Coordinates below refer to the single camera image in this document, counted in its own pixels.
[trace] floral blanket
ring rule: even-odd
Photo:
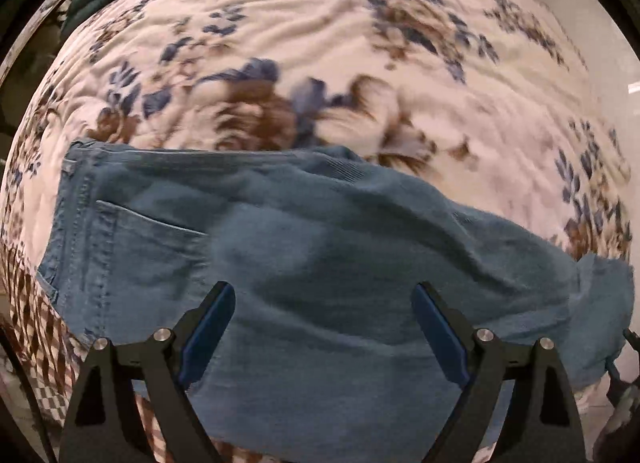
[[[579,51],[536,0],[117,0],[60,51],[0,194],[16,346],[59,421],[86,346],[33,276],[78,136],[143,149],[341,144],[575,259],[629,259],[629,168]]]

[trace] blue denim jeans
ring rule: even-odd
[[[460,390],[412,316],[419,281],[505,340],[551,337],[576,388],[622,348],[633,305],[622,261],[575,262],[343,148],[75,142],[38,272],[86,342],[145,339],[233,284],[236,314],[191,401],[211,436],[306,463],[418,461],[433,443]]]

